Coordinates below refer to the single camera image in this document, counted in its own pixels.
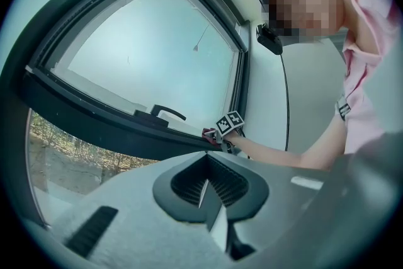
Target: window handle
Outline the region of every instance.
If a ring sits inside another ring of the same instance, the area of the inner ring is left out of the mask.
[[[173,115],[176,115],[176,116],[179,117],[180,119],[186,120],[186,117],[185,117],[184,115],[180,114],[179,112],[177,112],[177,111],[175,111],[175,110],[172,110],[172,109],[170,109],[170,108],[167,108],[166,106],[162,106],[162,105],[154,105],[154,106],[152,107],[152,110],[151,110],[151,113],[150,113],[150,114],[153,115],[153,116],[158,117],[158,114],[159,114],[161,111],[166,111],[166,112],[172,113]]]

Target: window frame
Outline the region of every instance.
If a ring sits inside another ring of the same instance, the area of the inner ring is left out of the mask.
[[[46,12],[46,7],[53,9],[50,5],[53,1],[45,5],[37,16],[46,18],[41,12]],[[57,58],[54,56],[56,45],[70,42],[71,40],[66,38],[67,33],[74,28],[80,28],[85,23],[81,20],[84,14],[88,13],[90,8],[105,5],[105,1],[107,0],[76,0],[57,22],[46,25],[48,32],[25,68],[20,88],[20,97],[23,101],[43,118],[71,135],[122,154],[161,160],[189,152],[219,150],[201,137],[150,123],[103,104],[73,88],[45,68],[46,61],[51,58],[50,55]],[[244,117],[247,82],[243,81],[245,78],[246,81],[249,79],[249,74],[245,73],[245,70],[249,70],[250,35],[241,36],[241,29],[237,31],[235,26],[231,26],[230,20],[217,3],[212,0],[197,1],[203,9],[215,17],[224,33],[239,49],[238,60],[234,66],[236,69],[233,67],[233,70],[236,70],[234,89],[230,99],[227,98],[225,102],[230,102],[228,111],[238,110]]]

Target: gray wall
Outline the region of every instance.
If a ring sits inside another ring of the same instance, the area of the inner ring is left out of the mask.
[[[333,43],[284,47],[290,100],[288,150],[306,151],[325,131],[343,87],[345,64]]]

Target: woman's hand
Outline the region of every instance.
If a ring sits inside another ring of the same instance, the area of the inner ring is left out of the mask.
[[[236,146],[236,144],[234,143],[234,141],[236,141],[236,139],[237,138],[239,138],[240,137],[240,135],[235,131],[235,130],[233,130],[233,131],[231,131],[231,132],[229,132],[228,134],[226,134],[225,136],[224,136],[224,139],[226,140],[226,141],[229,141],[231,144],[233,144],[234,146]]]

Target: window glass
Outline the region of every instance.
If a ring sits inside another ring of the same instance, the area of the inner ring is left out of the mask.
[[[193,0],[119,0],[100,13],[50,70],[133,115],[166,106],[172,129],[201,135],[229,109],[237,50]]]
[[[33,192],[46,223],[115,175],[155,163],[77,139],[32,112],[28,167]]]

